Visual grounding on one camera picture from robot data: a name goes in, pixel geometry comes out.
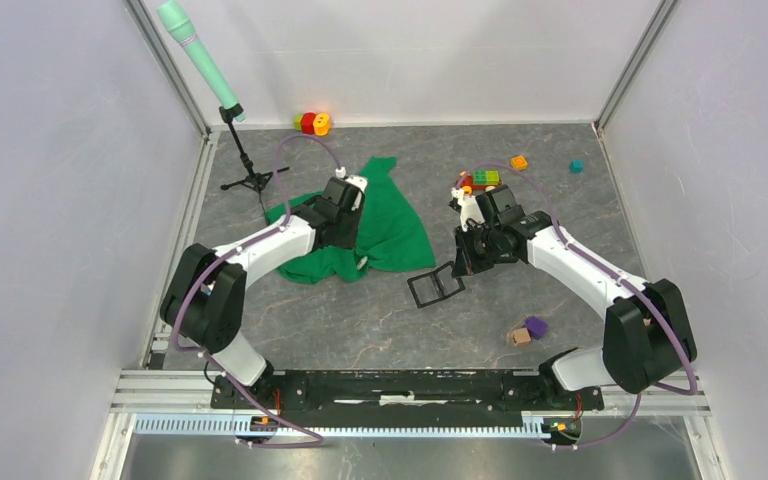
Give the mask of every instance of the yellow block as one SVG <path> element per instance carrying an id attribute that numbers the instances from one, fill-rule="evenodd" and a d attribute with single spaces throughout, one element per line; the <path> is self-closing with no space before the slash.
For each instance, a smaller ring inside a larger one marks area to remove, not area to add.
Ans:
<path id="1" fill-rule="evenodd" d="M 327 113 L 320 113 L 313 119 L 313 133 L 324 137 L 331 130 L 331 117 Z"/>
<path id="2" fill-rule="evenodd" d="M 511 166 L 519 171 L 523 171 L 526 167 L 528 167 L 528 162 L 525 160 L 524 156 L 517 155 L 511 159 Z"/>

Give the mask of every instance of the brown cube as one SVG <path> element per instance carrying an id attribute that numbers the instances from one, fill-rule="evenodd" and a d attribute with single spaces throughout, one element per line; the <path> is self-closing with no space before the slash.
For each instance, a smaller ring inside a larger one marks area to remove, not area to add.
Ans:
<path id="1" fill-rule="evenodd" d="M 528 329 L 525 328 L 518 328 L 511 332 L 511 339 L 517 347 L 525 345 L 526 343 L 531 343 L 531 335 L 528 333 Z"/>

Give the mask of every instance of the green cloth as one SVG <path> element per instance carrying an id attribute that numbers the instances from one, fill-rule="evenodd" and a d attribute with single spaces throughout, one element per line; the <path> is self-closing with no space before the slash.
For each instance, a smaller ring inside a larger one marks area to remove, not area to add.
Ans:
<path id="1" fill-rule="evenodd" d="M 370 267 L 388 272 L 433 267 L 434 252 L 422 222 L 390 179 L 389 172 L 395 166 L 395 157 L 372 157 L 359 173 L 369 183 L 354 251 L 325 247 L 290 260 L 278 267 L 278 272 L 288 280 L 314 284 L 335 273 L 354 282 L 366 276 Z M 290 205 L 319 193 L 294 198 Z M 271 223 L 283 214 L 284 207 L 279 205 L 266 212 L 266 217 Z M 364 257 L 367 261 L 358 268 Z"/>

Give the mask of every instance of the white wall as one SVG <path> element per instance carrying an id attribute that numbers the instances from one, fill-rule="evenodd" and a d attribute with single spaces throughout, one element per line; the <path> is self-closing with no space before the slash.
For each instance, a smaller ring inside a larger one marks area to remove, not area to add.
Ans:
<path id="1" fill-rule="evenodd" d="M 154 14 L 165 1 L 145 3 Z M 313 110 L 345 125 L 592 120 L 658 1 L 179 3 L 248 124 Z M 216 98 L 158 29 L 208 122 L 220 124 Z"/>
<path id="2" fill-rule="evenodd" d="M 0 479 L 89 475 L 197 150 L 122 2 L 0 2 Z"/>
<path id="3" fill-rule="evenodd" d="M 679 2 L 606 134 L 649 273 L 685 295 L 732 473 L 768 478 L 768 2 Z"/>

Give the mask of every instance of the green tube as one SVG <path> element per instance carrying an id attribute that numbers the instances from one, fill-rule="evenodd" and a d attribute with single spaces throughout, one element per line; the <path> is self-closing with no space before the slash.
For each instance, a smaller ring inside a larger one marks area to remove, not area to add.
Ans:
<path id="1" fill-rule="evenodd" d="M 213 90 L 216 98 L 219 99 L 219 103 L 226 109 L 238 104 L 237 96 L 234 95 L 231 86 L 225 81 L 225 77 L 222 76 L 219 67 L 213 62 L 213 58 L 207 53 L 204 44 L 201 43 L 198 35 L 196 35 L 196 28 L 193 26 L 193 22 L 190 21 L 187 12 L 178 5 L 178 2 L 170 0 L 157 7 L 157 15 L 160 17 L 163 26 L 166 27 L 166 31 L 169 32 L 169 35 L 172 35 L 172 38 L 181 45 L 190 57 L 190 60 L 193 61 L 193 65 L 196 66 L 204 81 Z M 246 114 L 241 113 L 236 118 L 242 122 L 246 119 Z"/>

